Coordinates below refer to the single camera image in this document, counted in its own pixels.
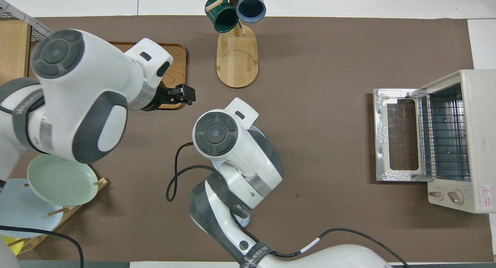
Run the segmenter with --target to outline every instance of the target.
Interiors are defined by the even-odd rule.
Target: yellow object
[[[19,238],[12,238],[12,237],[7,237],[7,236],[3,236],[2,235],[2,239],[3,241],[9,245],[17,240],[20,240]],[[18,255],[19,252],[21,251],[22,249],[22,246],[24,245],[24,241],[20,242],[20,243],[17,243],[15,245],[12,245],[10,246],[10,250],[15,254],[15,255]]]

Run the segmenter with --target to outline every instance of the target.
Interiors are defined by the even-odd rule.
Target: sticker
[[[389,143],[388,127],[377,128],[377,140],[379,141],[379,143]]]
[[[492,206],[491,206],[491,187],[489,185],[481,185],[480,197],[482,197],[482,208],[492,208]]]
[[[379,98],[375,101],[376,103],[382,105],[382,106],[386,106],[386,100],[388,99],[389,97],[387,95],[384,95],[384,94],[380,94],[379,95]]]
[[[382,177],[384,181],[411,181],[412,177],[408,170],[388,170]]]
[[[256,268],[262,258],[274,251],[266,243],[258,242],[248,251],[243,261],[239,263],[239,268]]]

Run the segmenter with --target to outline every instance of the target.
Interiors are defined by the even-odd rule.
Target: light blue plate
[[[59,225],[64,213],[47,217],[46,214],[59,210],[60,206],[40,199],[27,184],[27,179],[9,179],[0,194],[0,225],[28,227],[52,231]],[[13,238],[32,238],[41,234],[0,230]]]

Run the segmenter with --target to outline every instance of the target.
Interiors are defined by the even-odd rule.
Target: black band
[[[37,79],[31,78],[31,77],[22,77],[19,79],[14,79],[11,80],[4,85],[0,86],[0,104],[10,95],[14,94],[20,89],[37,85],[40,84]],[[43,105],[45,102],[44,100],[40,100],[36,106],[33,106],[29,112],[34,111],[36,108],[40,107]],[[5,113],[12,114],[12,111],[0,106],[0,111],[3,111]]]
[[[264,242],[256,243],[245,255],[243,263],[239,263],[239,268],[255,268],[267,254],[275,250]]]
[[[40,100],[43,99],[43,91],[38,89],[36,91],[31,92],[25,99],[18,104],[15,109],[12,111],[12,123],[14,126],[15,137],[19,140],[19,142],[25,147],[32,147],[34,150],[40,153],[45,152],[37,149],[29,139],[28,132],[28,113],[30,108],[33,105],[39,103]]]
[[[2,190],[3,190],[3,188],[5,187],[5,184],[6,184],[6,183],[7,183],[6,181],[4,181],[4,180],[0,180],[0,194],[2,193]]]
[[[207,177],[207,182],[219,199],[236,215],[247,218],[253,213],[252,208],[229,190],[225,179],[218,172],[210,174]]]

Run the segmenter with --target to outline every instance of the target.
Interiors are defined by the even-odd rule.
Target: robot arm label
[[[244,262],[239,263],[239,268],[256,268],[266,255],[275,250],[264,242],[256,243],[244,257]]]
[[[0,104],[10,95],[20,89],[40,84],[37,79],[31,77],[23,77],[20,79],[11,80],[0,87]]]
[[[41,89],[35,90],[25,97],[20,104],[12,111],[12,124],[14,126],[14,132],[19,140],[19,142],[25,147],[32,147],[34,150],[44,153],[38,150],[31,143],[28,135],[28,111],[33,105],[43,99],[43,91]]]

